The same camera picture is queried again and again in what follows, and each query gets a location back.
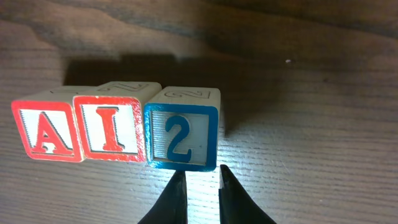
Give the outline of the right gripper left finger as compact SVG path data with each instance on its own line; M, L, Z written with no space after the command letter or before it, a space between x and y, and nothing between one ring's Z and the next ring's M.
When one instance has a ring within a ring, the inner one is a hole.
M184 171L175 171L156 203L138 224L187 224L187 183Z

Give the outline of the blue 2 block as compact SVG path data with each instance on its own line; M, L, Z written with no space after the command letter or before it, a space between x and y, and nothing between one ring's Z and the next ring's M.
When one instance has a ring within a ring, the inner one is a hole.
M157 169L210 172L216 168L221 92L168 86L144 107L148 164Z

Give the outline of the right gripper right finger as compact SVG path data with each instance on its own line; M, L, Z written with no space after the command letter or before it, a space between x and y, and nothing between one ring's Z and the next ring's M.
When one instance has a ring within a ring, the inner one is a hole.
M230 168L220 165L220 223L276 224L249 196Z

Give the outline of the red A block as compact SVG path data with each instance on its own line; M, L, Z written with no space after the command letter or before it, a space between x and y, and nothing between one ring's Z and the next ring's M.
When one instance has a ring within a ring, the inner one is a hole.
M12 113L30 158L62 162L85 160L73 98L90 89L90 86L60 86L12 101Z

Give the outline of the red I block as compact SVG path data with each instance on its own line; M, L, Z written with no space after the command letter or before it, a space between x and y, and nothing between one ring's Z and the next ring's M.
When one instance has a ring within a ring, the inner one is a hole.
M157 82L113 81L73 98L83 152L102 161L146 161L144 105L162 86Z

